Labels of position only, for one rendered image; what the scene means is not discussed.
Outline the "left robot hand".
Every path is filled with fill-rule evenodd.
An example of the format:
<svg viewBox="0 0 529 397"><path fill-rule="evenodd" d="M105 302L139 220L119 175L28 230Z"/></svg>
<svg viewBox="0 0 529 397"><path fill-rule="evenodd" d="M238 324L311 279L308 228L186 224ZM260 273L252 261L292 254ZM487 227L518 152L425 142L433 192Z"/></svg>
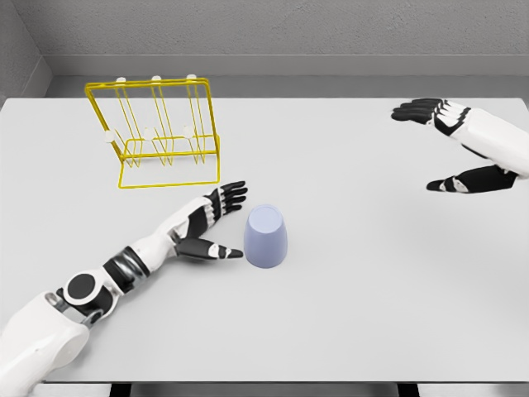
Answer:
<svg viewBox="0 0 529 397"><path fill-rule="evenodd" d="M247 192L244 180L231 182L193 199L177 211L169 224L162 227L174 244L170 255L211 261L242 258L242 251L203 239L203 235L222 217L241 210Z"/></svg>

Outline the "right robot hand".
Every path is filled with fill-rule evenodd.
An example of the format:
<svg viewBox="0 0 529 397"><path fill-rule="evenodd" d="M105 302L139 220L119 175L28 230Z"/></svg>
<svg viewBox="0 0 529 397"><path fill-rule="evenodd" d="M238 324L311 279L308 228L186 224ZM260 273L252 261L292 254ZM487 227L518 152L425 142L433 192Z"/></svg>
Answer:
<svg viewBox="0 0 529 397"><path fill-rule="evenodd" d="M427 190L481 194L513 187L529 179L529 132L482 108L466 107L446 98L416 98L394 108L391 118L434 127L491 165L433 180Z"/></svg>

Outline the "lavender cup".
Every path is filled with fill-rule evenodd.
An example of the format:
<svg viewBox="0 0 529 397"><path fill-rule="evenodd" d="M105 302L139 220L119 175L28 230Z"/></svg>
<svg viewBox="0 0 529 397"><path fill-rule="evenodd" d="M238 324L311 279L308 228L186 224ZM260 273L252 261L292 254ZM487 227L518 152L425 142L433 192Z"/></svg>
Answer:
<svg viewBox="0 0 529 397"><path fill-rule="evenodd" d="M246 220L245 258L256 267L271 269L288 252L288 235L282 213L271 204L254 207Z"/></svg>

